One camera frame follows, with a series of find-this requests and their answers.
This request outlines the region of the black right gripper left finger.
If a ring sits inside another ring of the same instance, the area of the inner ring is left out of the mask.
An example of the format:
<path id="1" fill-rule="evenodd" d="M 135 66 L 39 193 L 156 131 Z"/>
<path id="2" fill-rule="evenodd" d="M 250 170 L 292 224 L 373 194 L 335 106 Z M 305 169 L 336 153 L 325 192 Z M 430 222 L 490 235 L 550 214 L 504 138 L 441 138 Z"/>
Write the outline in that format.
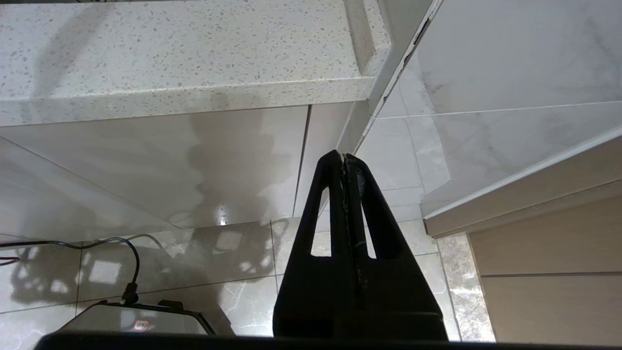
<path id="1" fill-rule="evenodd" d="M 274 306 L 274 337 L 337 337 L 353 310 L 354 264 L 338 151 L 320 157 Z M 329 191 L 331 256 L 312 251 L 322 193 Z"/>

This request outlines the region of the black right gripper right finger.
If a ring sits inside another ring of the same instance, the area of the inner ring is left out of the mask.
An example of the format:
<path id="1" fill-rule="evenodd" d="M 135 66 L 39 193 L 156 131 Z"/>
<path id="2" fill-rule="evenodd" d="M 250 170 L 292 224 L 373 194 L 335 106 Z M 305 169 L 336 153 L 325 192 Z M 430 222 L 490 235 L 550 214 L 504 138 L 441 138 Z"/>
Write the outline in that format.
<path id="1" fill-rule="evenodd" d="M 369 167 L 344 159 L 356 323 L 372 337 L 447 341 L 444 316 Z"/>

